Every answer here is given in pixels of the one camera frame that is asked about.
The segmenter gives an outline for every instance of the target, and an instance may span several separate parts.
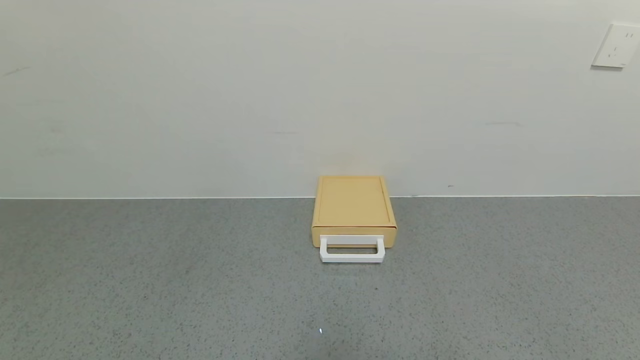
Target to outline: white drawer handle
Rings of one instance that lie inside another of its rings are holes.
[[[327,245],[377,245],[377,254],[329,254]],[[381,263],[385,259],[384,235],[320,235],[323,263]]]

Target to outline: gray floor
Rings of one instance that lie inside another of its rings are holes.
[[[393,205],[338,265],[311,199],[0,200],[0,359],[639,358],[640,198]]]

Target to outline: drawer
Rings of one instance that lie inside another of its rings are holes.
[[[390,248],[396,242],[396,232],[383,177],[319,178],[311,228],[315,247],[322,247],[324,237],[329,247],[378,247],[374,240],[382,238],[384,247]]]

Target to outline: wall outlet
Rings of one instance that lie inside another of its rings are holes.
[[[640,26],[611,24],[593,60],[595,66],[625,67],[640,43]]]

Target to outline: drawer front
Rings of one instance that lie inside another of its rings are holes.
[[[313,227],[311,237],[315,247],[320,247],[320,235],[382,235],[385,247],[393,247],[396,242],[395,227]],[[332,245],[331,247],[376,247],[375,245]]]

